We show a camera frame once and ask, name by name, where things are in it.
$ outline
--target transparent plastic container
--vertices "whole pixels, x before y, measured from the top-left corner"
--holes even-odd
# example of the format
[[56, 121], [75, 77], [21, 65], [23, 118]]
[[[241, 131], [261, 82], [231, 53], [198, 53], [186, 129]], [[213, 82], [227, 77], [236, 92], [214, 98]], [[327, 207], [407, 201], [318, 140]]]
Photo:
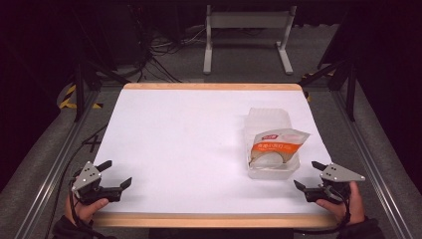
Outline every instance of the transparent plastic container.
[[250, 165], [251, 149], [254, 145], [255, 136], [265, 131], [280, 128], [292, 128], [289, 114], [286, 111], [282, 109], [250, 109], [245, 119], [244, 130], [249, 177], [283, 180], [288, 179], [300, 167], [298, 153], [295, 153], [288, 162], [283, 163], [281, 156], [275, 152], [261, 156], [258, 162]]

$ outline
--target metal rail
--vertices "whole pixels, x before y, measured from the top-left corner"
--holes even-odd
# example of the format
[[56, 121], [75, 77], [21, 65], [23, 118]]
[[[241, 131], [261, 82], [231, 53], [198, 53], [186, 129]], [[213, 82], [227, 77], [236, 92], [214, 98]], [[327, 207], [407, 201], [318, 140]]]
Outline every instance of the metal rail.
[[334, 98], [335, 103], [337, 104], [341, 114], [343, 116], [344, 121], [346, 122], [348, 129], [353, 136], [353, 139], [357, 145], [358, 151], [361, 155], [363, 166], [365, 167], [368, 177], [371, 180], [375, 192], [378, 195], [378, 198], [384, 207], [384, 210], [387, 214], [388, 219], [397, 235], [398, 239], [412, 239], [413, 236], [407, 227], [406, 222], [404, 221], [400, 210], [398, 209], [394, 198], [390, 192], [390, 189], [386, 185], [384, 179], [382, 178], [381, 173], [376, 166], [376, 163], [366, 146], [364, 139], [355, 124], [355, 122], [350, 121], [347, 112], [345, 110], [345, 101], [344, 98], [341, 96], [340, 91], [331, 92]]
[[65, 143], [63, 144], [58, 156], [52, 168], [50, 169], [49, 174], [47, 175], [44, 183], [42, 184], [34, 202], [32, 203], [31, 208], [29, 209], [21, 227], [15, 235], [15, 239], [25, 239], [29, 238], [34, 227], [36, 226], [38, 220], [46, 204], [53, 193], [57, 182], [60, 179], [60, 175], [63, 173], [66, 163], [69, 160], [70, 149], [72, 148], [76, 138], [78, 137], [79, 132], [81, 131], [82, 126], [84, 125], [85, 120], [87, 119], [88, 113], [90, 112], [91, 106], [95, 99], [98, 96], [98, 92], [89, 92], [87, 96], [87, 103], [85, 105], [86, 110], [82, 114], [81, 118], [74, 123], [68, 136], [66, 137]]

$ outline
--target wooden table edge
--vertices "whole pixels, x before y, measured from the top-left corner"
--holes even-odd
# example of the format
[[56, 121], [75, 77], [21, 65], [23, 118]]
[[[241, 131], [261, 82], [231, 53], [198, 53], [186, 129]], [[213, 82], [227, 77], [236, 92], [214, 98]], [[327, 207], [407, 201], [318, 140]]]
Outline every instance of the wooden table edge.
[[167, 228], [330, 228], [332, 214], [148, 214], [98, 212], [94, 221], [102, 227]]
[[232, 83], [129, 83], [125, 90], [230, 90], [230, 91], [301, 91], [298, 84], [232, 84]]

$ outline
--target gray floor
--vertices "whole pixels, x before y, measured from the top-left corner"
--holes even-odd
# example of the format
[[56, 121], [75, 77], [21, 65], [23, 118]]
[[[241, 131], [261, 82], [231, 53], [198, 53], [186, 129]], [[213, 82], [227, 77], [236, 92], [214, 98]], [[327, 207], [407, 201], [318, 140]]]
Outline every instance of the gray floor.
[[[156, 59], [177, 79], [183, 82], [205, 83], [296, 83], [305, 73], [315, 72], [316, 65], [322, 56], [336, 27], [320, 26], [294, 28], [288, 43], [288, 54], [294, 68], [292, 76], [284, 74], [279, 55], [275, 49], [277, 32], [266, 30], [256, 37], [239, 31], [224, 31], [214, 39], [214, 56], [212, 74], [202, 74], [204, 47], [203, 42], [187, 46], [175, 54], [157, 56]], [[164, 78], [152, 65], [146, 66], [155, 76]], [[152, 73], [143, 71], [143, 81], [162, 82]], [[136, 81], [138, 76], [130, 78]], [[334, 162], [365, 175], [368, 180], [359, 183], [364, 197], [366, 214], [378, 219], [386, 238], [421, 238], [422, 228], [422, 196], [410, 181], [391, 147], [387, 137], [379, 125], [366, 97], [357, 87], [355, 102], [355, 123], [348, 123], [342, 113], [342, 107], [336, 101], [338, 94], [330, 92], [321, 79], [305, 88], [311, 95], [310, 106], [322, 139]], [[102, 109], [91, 109], [84, 121], [78, 124], [81, 129], [71, 145], [69, 157], [80, 146], [81, 142], [105, 125], [111, 116], [121, 86], [114, 82], [105, 82], [105, 86], [96, 95], [95, 102], [104, 104]], [[62, 109], [61, 114], [40, 137], [28, 153], [13, 178], [0, 194], [0, 238], [14, 238], [21, 224], [37, 198], [50, 168], [61, 151], [63, 144], [69, 139], [69, 132], [76, 127], [74, 118], [76, 110]], [[370, 158], [376, 165], [381, 180], [372, 179], [373, 171], [365, 164], [365, 155], [358, 150], [353, 137], [357, 128], [367, 146]], [[93, 161], [98, 147], [90, 152], [89, 145], [84, 146], [75, 156], [66, 178], [76, 168]], [[380, 190], [378, 185], [385, 185]], [[43, 238], [49, 217], [55, 207], [57, 184], [42, 212], [30, 228], [28, 238]], [[64, 198], [67, 194], [66, 182], [61, 188], [57, 205], [57, 220], [63, 214]], [[105, 234], [118, 238], [147, 238], [147, 228], [98, 228]], [[295, 234], [295, 238], [335, 238], [330, 235]]]

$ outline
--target table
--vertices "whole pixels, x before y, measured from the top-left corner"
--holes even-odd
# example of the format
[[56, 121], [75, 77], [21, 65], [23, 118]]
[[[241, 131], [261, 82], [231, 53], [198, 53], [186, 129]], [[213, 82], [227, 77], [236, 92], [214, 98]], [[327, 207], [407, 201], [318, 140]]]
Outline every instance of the table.
[[[312, 135], [287, 180], [248, 177], [243, 121], [250, 108], [282, 108]], [[330, 163], [296, 84], [127, 84], [94, 164], [112, 160], [102, 186], [132, 185], [96, 213], [97, 226], [178, 228], [328, 227], [293, 183], [320, 183], [311, 161]]]

